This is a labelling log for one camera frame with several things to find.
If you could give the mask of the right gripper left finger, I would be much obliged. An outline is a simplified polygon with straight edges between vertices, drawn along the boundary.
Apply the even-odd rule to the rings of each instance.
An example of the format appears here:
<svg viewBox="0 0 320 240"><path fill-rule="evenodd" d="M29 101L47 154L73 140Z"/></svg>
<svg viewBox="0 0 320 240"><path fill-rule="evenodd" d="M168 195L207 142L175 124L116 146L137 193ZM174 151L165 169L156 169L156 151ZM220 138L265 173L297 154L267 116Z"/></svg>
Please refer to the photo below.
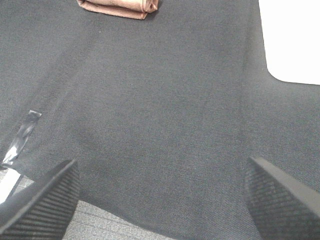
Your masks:
<svg viewBox="0 0 320 240"><path fill-rule="evenodd" d="M61 240L80 196L76 160L66 160L0 205L2 240Z"/></svg>

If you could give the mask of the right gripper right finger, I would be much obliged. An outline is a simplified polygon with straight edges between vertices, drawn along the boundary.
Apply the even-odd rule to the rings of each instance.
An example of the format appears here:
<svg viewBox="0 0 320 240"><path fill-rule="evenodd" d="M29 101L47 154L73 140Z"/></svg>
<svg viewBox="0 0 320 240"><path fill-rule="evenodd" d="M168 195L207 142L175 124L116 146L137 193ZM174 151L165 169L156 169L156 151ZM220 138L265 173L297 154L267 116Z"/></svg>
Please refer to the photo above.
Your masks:
<svg viewBox="0 0 320 240"><path fill-rule="evenodd" d="M244 199L264 240L318 240L320 194L261 157L250 157Z"/></svg>

